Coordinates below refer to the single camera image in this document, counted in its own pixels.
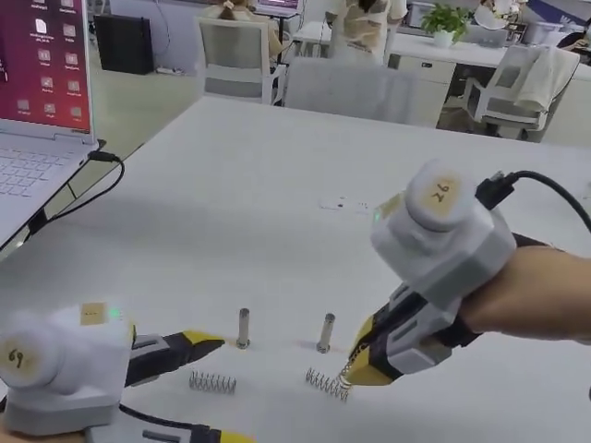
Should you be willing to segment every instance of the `round white cap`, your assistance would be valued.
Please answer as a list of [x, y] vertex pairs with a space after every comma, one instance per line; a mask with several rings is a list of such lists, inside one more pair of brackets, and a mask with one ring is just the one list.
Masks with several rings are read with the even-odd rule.
[[56, 376], [62, 346], [39, 318], [20, 319], [24, 321], [11, 321], [0, 336], [0, 378], [12, 389], [38, 388]]
[[404, 203], [423, 228], [447, 233], [470, 213], [476, 185], [441, 161], [428, 162], [408, 185]]

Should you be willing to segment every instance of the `laptop charging cable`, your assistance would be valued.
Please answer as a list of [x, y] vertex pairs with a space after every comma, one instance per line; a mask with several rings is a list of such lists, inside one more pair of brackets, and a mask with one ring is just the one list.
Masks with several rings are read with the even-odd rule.
[[41, 226], [38, 229], [36, 229], [35, 232], [29, 231], [29, 233], [27, 234], [27, 237], [25, 238], [25, 242], [27, 240], [29, 240], [37, 232], [39, 232], [43, 227], [47, 226], [49, 223], [56, 222], [56, 221], [58, 221], [60, 219], [63, 219], [64, 217], [67, 217], [68, 215], [76, 212], [77, 210], [81, 210], [85, 206], [90, 205], [96, 199], [101, 198], [105, 194], [108, 194], [113, 189], [115, 189], [117, 187], [117, 185], [119, 185], [119, 183], [121, 182], [121, 180], [123, 180], [123, 176], [126, 173], [126, 166], [123, 163], [123, 160], [121, 160], [116, 155], [114, 155], [114, 154], [112, 154], [110, 152], [104, 152], [104, 151], [101, 151], [101, 150], [94, 150], [94, 151], [92, 151], [92, 152], [89, 153], [89, 161], [90, 162], [102, 162], [102, 163], [117, 163], [119, 165], [119, 175], [117, 176], [117, 178], [115, 179], [115, 181], [112, 184], [110, 184], [106, 189], [104, 189], [101, 192], [95, 194], [94, 196], [92, 196], [88, 200], [83, 201], [82, 203], [78, 204], [74, 208], [70, 208], [68, 210], [63, 210], [62, 212], [54, 215], [51, 219], [48, 219], [47, 222], [43, 224], [43, 226]]

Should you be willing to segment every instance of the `metal pin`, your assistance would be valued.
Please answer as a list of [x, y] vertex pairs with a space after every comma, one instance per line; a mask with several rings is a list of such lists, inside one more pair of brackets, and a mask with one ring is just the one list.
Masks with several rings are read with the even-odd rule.
[[330, 341], [332, 334], [332, 325], [334, 325], [334, 314], [330, 312], [324, 317], [324, 325], [320, 333], [320, 341], [316, 345], [319, 353], [327, 353], [331, 349]]
[[236, 340], [236, 346], [240, 349], [246, 349], [250, 340], [248, 339], [248, 322], [250, 319], [250, 311], [243, 307], [240, 309], [238, 317], [238, 340]]

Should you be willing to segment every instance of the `computer monitor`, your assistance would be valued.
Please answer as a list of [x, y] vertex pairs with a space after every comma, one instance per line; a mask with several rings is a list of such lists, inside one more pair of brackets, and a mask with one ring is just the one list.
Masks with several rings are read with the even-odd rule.
[[291, 9], [294, 12], [301, 12], [300, 0], [258, 0], [258, 6], [280, 9]]
[[1, 0], [0, 120], [91, 132], [86, 0]]

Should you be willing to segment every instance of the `office desk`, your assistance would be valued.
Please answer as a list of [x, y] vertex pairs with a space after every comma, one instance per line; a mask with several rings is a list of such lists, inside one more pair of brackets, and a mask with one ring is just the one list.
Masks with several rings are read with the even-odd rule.
[[[399, 283], [371, 249], [371, 217], [319, 200], [382, 202], [436, 156], [478, 179], [527, 168], [572, 191], [591, 162], [584, 150], [204, 98], [129, 159], [112, 194], [2, 263], [0, 324], [20, 307], [106, 299], [121, 300], [139, 333], [235, 337], [238, 309], [249, 307], [250, 347], [192, 367], [236, 377], [234, 397], [189, 390], [185, 368], [129, 389], [125, 402], [263, 443], [587, 441], [591, 357], [575, 343], [490, 334], [390, 387], [354, 388], [346, 404], [306, 384], [310, 366], [341, 369], [362, 321]], [[560, 198], [517, 189], [502, 205], [514, 230], [591, 254]], [[327, 312], [332, 350], [320, 354]]]
[[[328, 45], [331, 33], [326, 25], [310, 22], [296, 35], [302, 42]], [[402, 34], [392, 39], [390, 66], [415, 72], [420, 77], [413, 123], [435, 127], [452, 82], [457, 65], [496, 68], [506, 49], [492, 49], [474, 43], [458, 42], [450, 49], [437, 48], [429, 37]], [[580, 65], [562, 96], [561, 103], [549, 123], [543, 141], [556, 145], [591, 146], [591, 128], [581, 124], [591, 103], [591, 66]]]

